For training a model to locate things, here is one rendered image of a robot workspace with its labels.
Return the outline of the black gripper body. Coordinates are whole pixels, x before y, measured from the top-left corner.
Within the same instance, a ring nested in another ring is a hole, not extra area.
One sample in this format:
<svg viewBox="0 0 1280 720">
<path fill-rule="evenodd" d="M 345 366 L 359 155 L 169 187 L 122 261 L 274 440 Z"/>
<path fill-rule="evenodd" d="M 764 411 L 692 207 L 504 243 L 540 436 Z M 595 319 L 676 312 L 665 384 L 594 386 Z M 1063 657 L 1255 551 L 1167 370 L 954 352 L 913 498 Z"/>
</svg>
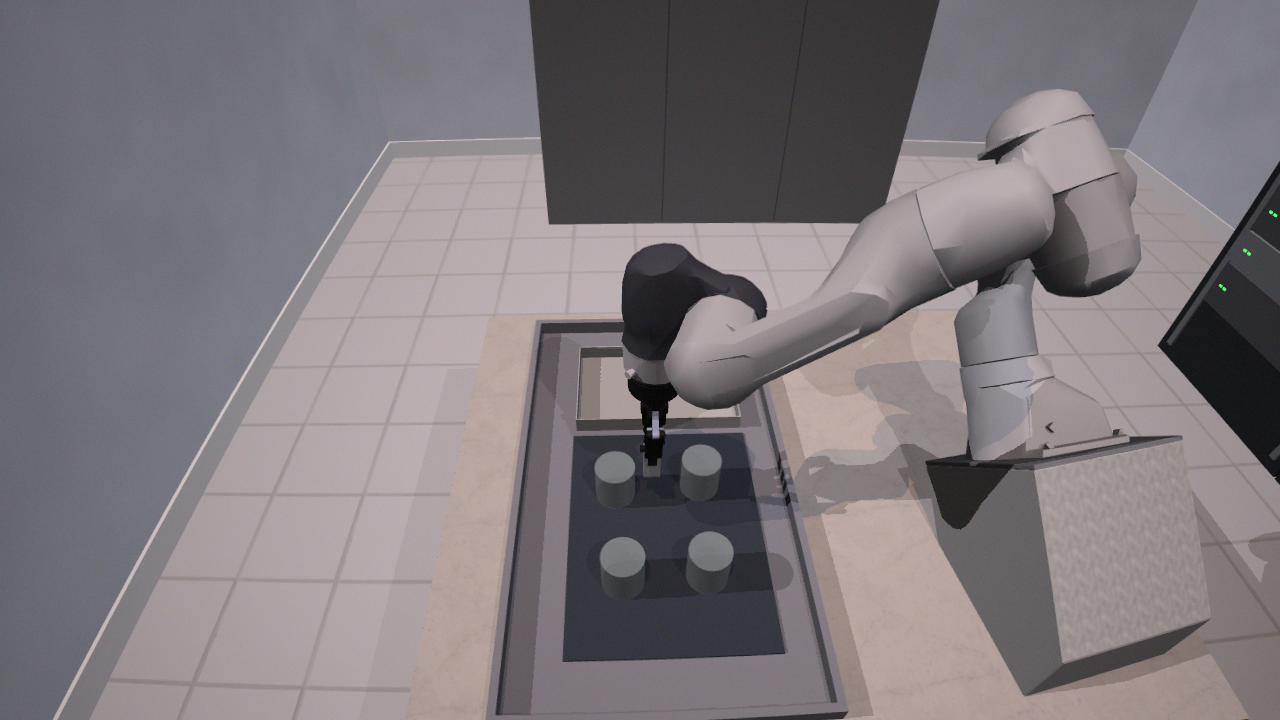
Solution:
<svg viewBox="0 0 1280 720">
<path fill-rule="evenodd" d="M 630 393 L 646 404 L 646 421 L 652 423 L 652 411 L 659 411 L 659 421 L 663 418 L 663 405 L 675 398 L 678 393 L 671 383 L 646 384 L 634 378 L 628 379 Z"/>
</svg>

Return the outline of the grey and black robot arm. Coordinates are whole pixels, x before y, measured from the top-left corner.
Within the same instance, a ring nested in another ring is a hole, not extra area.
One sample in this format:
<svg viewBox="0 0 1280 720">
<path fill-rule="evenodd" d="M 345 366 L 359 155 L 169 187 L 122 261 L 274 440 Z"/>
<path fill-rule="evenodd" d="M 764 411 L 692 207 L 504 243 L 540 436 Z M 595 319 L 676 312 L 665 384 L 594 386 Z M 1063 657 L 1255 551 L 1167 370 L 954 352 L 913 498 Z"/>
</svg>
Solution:
<svg viewBox="0 0 1280 720">
<path fill-rule="evenodd" d="M 977 156 L 996 165 L 870 213 L 820 287 L 769 316 L 745 277 L 717 272 L 678 243 L 641 249 L 622 281 L 625 377 L 671 383 L 696 407 L 732 407 L 978 281 L 954 320 L 965 459 L 1050 457 L 1130 442 L 1123 429 L 1112 433 L 1100 402 L 1053 378 L 1032 315 L 1036 277 L 1050 293 L 1089 297 L 1121 284 L 1140 263 L 1130 209 L 1137 173 L 1108 149 L 1093 117 L 1078 92 L 1062 88 L 1014 101 Z"/>
</svg>

